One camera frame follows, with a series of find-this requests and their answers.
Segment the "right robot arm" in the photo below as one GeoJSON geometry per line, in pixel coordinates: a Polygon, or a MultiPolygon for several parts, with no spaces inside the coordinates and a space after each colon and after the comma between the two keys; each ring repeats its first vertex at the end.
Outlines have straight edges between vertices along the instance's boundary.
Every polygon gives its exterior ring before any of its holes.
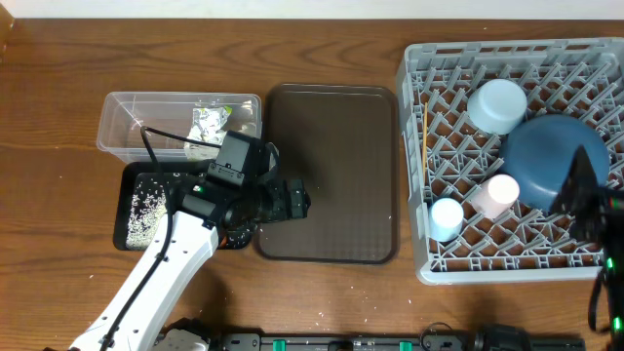
{"type": "Polygon", "coordinates": [[[578,147],[550,211],[574,217],[570,236],[602,247],[604,259],[598,273],[588,309],[588,325],[596,333],[609,333],[610,350],[623,351],[623,192],[600,186],[591,160],[578,147]],[[597,326],[601,291],[608,302],[609,323],[597,326]]]}

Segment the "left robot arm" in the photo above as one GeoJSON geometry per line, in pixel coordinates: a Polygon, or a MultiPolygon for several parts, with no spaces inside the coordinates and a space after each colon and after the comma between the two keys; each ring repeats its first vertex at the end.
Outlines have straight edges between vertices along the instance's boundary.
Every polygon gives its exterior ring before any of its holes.
{"type": "Polygon", "coordinates": [[[166,212],[120,290],[73,350],[150,350],[193,276],[218,249],[245,247],[259,225],[302,219],[311,205],[302,180],[278,177],[271,142],[230,131],[198,175],[168,180],[151,160],[166,212]]]}

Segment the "dark blue plate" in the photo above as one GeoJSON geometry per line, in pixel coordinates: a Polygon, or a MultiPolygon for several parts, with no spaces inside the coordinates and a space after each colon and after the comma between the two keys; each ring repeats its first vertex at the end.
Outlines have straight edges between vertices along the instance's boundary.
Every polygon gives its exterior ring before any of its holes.
{"type": "Polygon", "coordinates": [[[609,155],[599,134],[566,115],[544,115],[522,123],[503,142],[499,171],[520,186],[519,201],[542,212],[550,210],[568,175],[578,147],[584,147],[598,183],[609,174],[609,155]]]}

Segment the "spilled white rice pile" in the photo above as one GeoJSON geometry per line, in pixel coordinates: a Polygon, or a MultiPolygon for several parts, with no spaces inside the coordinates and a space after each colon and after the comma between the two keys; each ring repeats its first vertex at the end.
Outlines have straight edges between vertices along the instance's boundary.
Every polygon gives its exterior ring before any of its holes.
{"type": "Polygon", "coordinates": [[[184,225],[190,232],[213,230],[222,248],[238,250],[257,229],[253,214],[230,186],[191,174],[143,172],[120,197],[114,236],[124,250],[144,251],[171,219],[173,235],[184,225]]]}

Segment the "wooden chopstick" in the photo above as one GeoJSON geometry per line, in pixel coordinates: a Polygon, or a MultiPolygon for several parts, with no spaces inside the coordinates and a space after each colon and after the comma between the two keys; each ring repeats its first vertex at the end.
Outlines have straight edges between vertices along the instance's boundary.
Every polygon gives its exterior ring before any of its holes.
{"type": "Polygon", "coordinates": [[[423,176],[427,172],[427,136],[428,136],[428,101],[424,103],[423,116],[422,116],[422,150],[421,150],[421,162],[423,176]]]}

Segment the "brown serving tray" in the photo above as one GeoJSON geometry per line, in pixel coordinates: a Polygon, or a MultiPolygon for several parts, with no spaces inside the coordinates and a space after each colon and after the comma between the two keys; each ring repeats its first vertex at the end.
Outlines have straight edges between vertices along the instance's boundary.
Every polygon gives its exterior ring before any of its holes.
{"type": "Polygon", "coordinates": [[[386,88],[282,84],[267,96],[263,136],[279,175],[302,180],[307,218],[266,224],[254,239],[274,260],[384,264],[398,250],[399,123],[386,88]]]}

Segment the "black plastic tray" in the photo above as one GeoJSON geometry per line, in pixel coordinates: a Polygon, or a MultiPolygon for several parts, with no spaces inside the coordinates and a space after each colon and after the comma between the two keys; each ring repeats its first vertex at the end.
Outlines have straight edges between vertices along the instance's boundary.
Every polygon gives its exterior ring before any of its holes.
{"type": "MultiPolygon", "coordinates": [[[[204,176],[209,161],[161,163],[168,185],[185,176],[204,176]]],[[[167,208],[162,184],[151,162],[128,164],[122,173],[113,244],[120,251],[144,251],[167,208]]],[[[257,224],[223,231],[221,249],[239,250],[252,240],[257,224]]]]}

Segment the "light blue cup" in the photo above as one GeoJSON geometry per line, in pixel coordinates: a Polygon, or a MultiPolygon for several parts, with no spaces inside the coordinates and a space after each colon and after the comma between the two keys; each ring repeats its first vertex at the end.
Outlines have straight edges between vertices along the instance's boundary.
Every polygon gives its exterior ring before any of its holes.
{"type": "Polygon", "coordinates": [[[452,198],[440,198],[429,209],[429,237],[437,242],[457,238],[462,228],[464,211],[452,198]]]}

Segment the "grey dishwasher rack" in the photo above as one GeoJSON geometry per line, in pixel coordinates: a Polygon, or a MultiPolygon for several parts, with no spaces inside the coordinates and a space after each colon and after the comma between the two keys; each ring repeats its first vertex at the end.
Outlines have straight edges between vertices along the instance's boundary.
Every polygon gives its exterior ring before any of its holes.
{"type": "Polygon", "coordinates": [[[623,185],[623,42],[619,38],[414,44],[397,73],[400,130],[406,147],[409,221],[415,273],[427,285],[591,280],[599,247],[572,239],[571,218],[523,203],[496,219],[470,200],[502,166],[502,137],[477,129],[469,97],[506,79],[526,94],[526,118],[561,113],[594,129],[607,148],[607,183],[623,185]],[[427,172],[422,116],[428,101],[427,172]],[[452,198],[464,211],[460,234],[429,237],[429,209],[452,198]]]}

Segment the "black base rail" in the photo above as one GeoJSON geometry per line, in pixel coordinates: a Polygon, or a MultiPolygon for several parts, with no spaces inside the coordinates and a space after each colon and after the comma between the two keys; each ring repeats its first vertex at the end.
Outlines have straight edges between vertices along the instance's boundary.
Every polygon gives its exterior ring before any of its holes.
{"type": "Polygon", "coordinates": [[[197,320],[182,319],[160,333],[155,350],[165,351],[585,351],[576,336],[531,335],[523,329],[486,325],[477,333],[434,323],[419,334],[217,334],[197,320]]]}

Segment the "pink cup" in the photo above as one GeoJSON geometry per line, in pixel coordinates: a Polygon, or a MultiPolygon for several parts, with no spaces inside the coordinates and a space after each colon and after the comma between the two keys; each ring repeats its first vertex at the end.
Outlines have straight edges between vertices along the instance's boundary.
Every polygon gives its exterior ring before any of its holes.
{"type": "Polygon", "coordinates": [[[519,184],[509,175],[495,175],[482,184],[470,200],[485,218],[496,219],[509,210],[520,196],[519,184]]]}

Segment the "green snack wrapper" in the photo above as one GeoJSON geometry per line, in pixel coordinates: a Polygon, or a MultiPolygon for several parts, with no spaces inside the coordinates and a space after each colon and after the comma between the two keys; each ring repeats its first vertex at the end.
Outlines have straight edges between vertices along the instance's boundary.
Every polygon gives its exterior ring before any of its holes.
{"type": "MultiPolygon", "coordinates": [[[[193,120],[188,139],[222,145],[226,131],[225,124],[232,112],[229,106],[199,107],[193,109],[193,120]]],[[[190,161],[215,159],[219,149],[186,142],[184,152],[190,161]]]]}

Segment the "light blue rice bowl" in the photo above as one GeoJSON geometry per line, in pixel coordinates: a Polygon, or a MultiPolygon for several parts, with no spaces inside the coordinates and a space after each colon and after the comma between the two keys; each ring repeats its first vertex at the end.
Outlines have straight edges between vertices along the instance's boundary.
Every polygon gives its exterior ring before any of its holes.
{"type": "Polygon", "coordinates": [[[527,96],[516,83],[506,79],[486,82],[467,102],[473,125],[488,134],[507,135],[523,120],[527,96]]]}

